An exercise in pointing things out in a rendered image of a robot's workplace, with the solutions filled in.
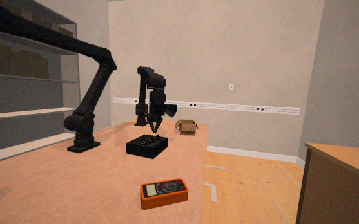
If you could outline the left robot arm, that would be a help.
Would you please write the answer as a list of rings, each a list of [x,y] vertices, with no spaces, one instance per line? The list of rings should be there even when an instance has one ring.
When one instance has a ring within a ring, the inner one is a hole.
[[[152,69],[151,67],[139,66],[139,68],[137,67],[137,73],[140,74],[141,76],[139,103],[136,104],[136,108],[135,108],[135,114],[138,115],[139,117],[137,116],[137,123],[135,123],[134,126],[145,126],[148,124],[148,122],[144,117],[144,114],[148,113],[148,104],[145,103],[146,84],[147,84],[147,89],[153,89],[153,91],[150,92],[150,102],[154,102],[155,104],[152,104],[151,114],[161,115],[166,113],[169,117],[173,117],[177,112],[177,105],[164,104],[166,101],[166,95],[164,93],[164,87],[166,86],[166,79],[164,79],[162,75],[155,73],[155,70]],[[158,76],[152,76],[152,75],[158,75]],[[175,105],[175,106],[171,106],[171,105]]]

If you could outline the black lighting desk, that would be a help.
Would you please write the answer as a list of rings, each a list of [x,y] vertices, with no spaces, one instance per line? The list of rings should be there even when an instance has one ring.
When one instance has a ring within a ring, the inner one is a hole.
[[[168,147],[168,138],[142,135],[126,143],[126,154],[154,159]]]

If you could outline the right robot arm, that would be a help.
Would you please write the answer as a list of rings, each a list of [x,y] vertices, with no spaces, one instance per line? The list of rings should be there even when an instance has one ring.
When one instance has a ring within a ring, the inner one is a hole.
[[[0,6],[0,32],[80,53],[99,63],[99,69],[81,104],[73,111],[72,115],[64,119],[64,127],[67,130],[77,132],[75,133],[74,145],[67,147],[67,151],[83,153],[100,146],[101,143],[94,141],[93,137],[93,119],[95,118],[93,112],[110,75],[117,69],[110,50],[32,22],[2,6]]]

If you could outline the brown cardboard box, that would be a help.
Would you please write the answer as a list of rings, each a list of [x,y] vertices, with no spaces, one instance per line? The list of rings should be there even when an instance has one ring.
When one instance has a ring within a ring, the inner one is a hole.
[[[186,123],[186,124],[181,124],[179,120],[181,121],[181,123]],[[175,124],[175,128],[177,128],[179,126],[179,131],[180,131],[180,125],[181,125],[180,135],[195,136],[196,128],[198,129],[197,123],[194,120],[187,120],[187,119],[179,119],[179,120]]]

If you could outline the orange digital multimeter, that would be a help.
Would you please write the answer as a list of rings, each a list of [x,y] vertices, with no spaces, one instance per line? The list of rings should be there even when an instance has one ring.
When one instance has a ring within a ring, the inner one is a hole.
[[[188,188],[177,178],[141,185],[141,209],[153,209],[188,200]]]

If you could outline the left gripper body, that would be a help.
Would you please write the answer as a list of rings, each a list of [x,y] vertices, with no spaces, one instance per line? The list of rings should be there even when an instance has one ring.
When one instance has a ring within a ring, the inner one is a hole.
[[[164,114],[161,114],[161,115],[152,115],[152,114],[151,114],[152,104],[155,104],[155,103],[154,103],[154,102],[149,102],[149,113],[144,114],[144,117],[147,117],[147,119],[152,119],[152,120],[154,120],[154,121],[163,119],[161,116],[162,116],[162,115],[165,115],[165,113],[164,113]],[[148,115],[149,115],[149,116],[148,116]]]

